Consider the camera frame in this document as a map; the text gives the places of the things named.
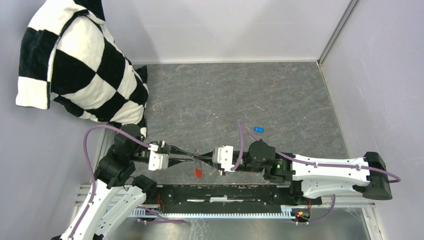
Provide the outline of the metal key holder red handle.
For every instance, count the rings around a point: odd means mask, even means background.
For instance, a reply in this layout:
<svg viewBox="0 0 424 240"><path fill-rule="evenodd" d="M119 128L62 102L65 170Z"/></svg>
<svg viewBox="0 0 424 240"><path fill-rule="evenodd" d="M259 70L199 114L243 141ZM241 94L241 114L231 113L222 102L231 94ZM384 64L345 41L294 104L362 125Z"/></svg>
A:
<svg viewBox="0 0 424 240"><path fill-rule="evenodd" d="M203 176L202 171L202 161L198 159L198 156L200 155L200 152L195 149L193 153L193 162L194 162L194 175L196 178L201 179Z"/></svg>

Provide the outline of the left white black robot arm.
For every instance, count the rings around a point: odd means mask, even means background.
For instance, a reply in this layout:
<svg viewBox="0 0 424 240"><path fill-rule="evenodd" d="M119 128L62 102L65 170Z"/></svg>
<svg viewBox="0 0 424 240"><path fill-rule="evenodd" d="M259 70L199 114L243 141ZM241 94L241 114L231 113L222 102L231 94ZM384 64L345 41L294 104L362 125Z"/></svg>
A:
<svg viewBox="0 0 424 240"><path fill-rule="evenodd" d="M87 141L95 129L114 131L115 140L106 155L93 168L88 157ZM119 129L110 125L89 128L83 137L83 152L91 174L91 187L67 230L57 240L105 240L137 207L151 204L159 197L157 183L145 175L133 179L124 196L111 208L110 202L122 190L135 171L133 156L145 152L149 170L164 170L169 166L171 148L164 141L144 143L135 124Z"/></svg>

